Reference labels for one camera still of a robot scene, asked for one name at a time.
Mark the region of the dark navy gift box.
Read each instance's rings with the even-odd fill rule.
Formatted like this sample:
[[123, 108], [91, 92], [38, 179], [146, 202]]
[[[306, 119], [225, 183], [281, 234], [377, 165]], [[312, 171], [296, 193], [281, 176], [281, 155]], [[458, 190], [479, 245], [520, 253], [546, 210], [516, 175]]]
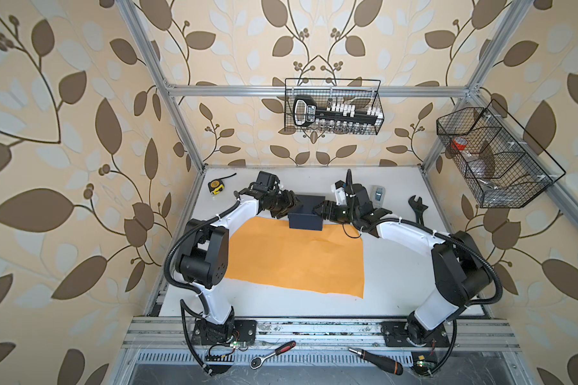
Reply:
[[298, 204], [288, 214], [291, 229], [322, 231], [324, 219], [315, 213], [316, 206], [325, 201], [325, 196], [296, 195]]

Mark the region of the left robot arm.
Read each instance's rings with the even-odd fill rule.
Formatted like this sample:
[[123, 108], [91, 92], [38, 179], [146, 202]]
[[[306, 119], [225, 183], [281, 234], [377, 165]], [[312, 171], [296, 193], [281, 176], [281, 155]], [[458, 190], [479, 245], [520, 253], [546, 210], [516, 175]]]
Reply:
[[234, 196], [234, 204], [212, 218], [189, 220], [163, 265], [167, 283], [193, 293], [201, 305], [202, 309], [196, 311], [182, 298], [181, 315], [194, 319], [200, 333], [215, 343], [229, 340], [235, 329], [234, 308], [215, 288], [229, 267], [231, 236], [264, 211], [281, 219], [301, 205], [290, 190], [245, 188]]

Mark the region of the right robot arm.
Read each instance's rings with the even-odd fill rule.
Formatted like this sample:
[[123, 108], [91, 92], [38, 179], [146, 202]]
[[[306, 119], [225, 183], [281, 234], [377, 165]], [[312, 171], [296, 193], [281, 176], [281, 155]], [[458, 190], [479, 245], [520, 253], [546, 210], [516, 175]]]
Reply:
[[465, 309], [499, 302], [503, 283], [486, 258], [478, 251], [470, 234], [441, 233], [422, 220], [410, 221], [393, 216], [390, 210], [359, 207], [353, 195], [345, 205], [324, 201], [314, 214], [340, 225], [350, 225], [361, 234], [375, 231], [384, 240], [396, 242], [431, 257], [435, 289], [415, 311], [409, 314], [402, 333], [415, 346], [425, 344], [444, 322], [454, 321]]

